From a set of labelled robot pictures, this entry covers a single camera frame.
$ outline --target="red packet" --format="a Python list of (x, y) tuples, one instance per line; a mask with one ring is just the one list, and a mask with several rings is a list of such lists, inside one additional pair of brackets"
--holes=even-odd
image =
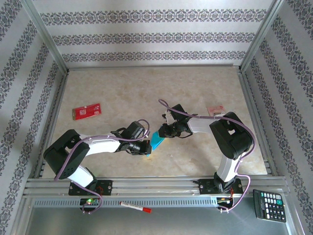
[(209, 112), (210, 116), (212, 116), (212, 117), (216, 116), (216, 115), (226, 114), (226, 111), (225, 111), (225, 108), (223, 105), (208, 107), (207, 111)]
[(73, 120), (89, 118), (101, 114), (100, 104), (92, 104), (73, 109)]

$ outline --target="damask wallpaper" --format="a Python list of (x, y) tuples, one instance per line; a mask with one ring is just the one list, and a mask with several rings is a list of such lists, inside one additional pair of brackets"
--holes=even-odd
[(246, 71), (280, 175), (313, 234), (313, 1), (287, 0)]
[(69, 68), (240, 65), (272, 0), (35, 0)]
[(0, 0), (0, 235), (10, 234), (63, 79), (19, 0)]

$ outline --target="blue object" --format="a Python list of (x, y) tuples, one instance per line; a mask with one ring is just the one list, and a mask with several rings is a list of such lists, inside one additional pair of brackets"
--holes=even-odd
[(162, 138), (158, 135), (158, 131), (154, 132), (152, 134), (152, 138), (151, 138), (151, 142), (150, 142), (150, 145), (152, 147), (152, 151), (154, 151), (159, 145), (160, 143), (162, 143), (162, 141), (164, 140), (165, 138)]

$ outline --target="robotic arm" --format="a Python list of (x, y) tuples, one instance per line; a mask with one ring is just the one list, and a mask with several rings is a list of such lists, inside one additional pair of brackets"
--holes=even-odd
[[(44, 158), (58, 179), (68, 178), (82, 187), (95, 191), (96, 177), (80, 165), (84, 157), (101, 152), (120, 151), (126, 151), (132, 155), (150, 154), (152, 149), (150, 141), (133, 141), (139, 139), (140, 135), (147, 134), (149, 133), (145, 133), (144, 127), (138, 121), (132, 122), (128, 128), (112, 131), (105, 135), (110, 136), (107, 138), (104, 136), (89, 138), (89, 136), (78, 134), (75, 130), (68, 130), (44, 152)], [(71, 149), (74, 151), (64, 167), (69, 155), (68, 150)]]
[[(186, 113), (180, 104), (172, 109)], [(171, 110), (168, 110), (163, 117), (167, 123), (163, 124), (158, 131), (162, 138), (186, 138), (197, 132), (214, 135), (223, 153), (220, 167), (214, 174), (214, 185), (220, 193), (229, 191), (236, 179), (238, 161), (253, 144), (249, 132), (242, 126), (223, 119), (192, 118)], [(227, 113), (224, 117), (242, 123), (233, 112)], [(189, 135), (181, 137), (182, 132), (187, 132)]]

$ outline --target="calculator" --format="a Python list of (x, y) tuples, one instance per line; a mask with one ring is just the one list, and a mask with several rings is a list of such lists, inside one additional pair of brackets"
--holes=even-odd
[(286, 222), (282, 196), (274, 192), (253, 190), (255, 215), (259, 219)]

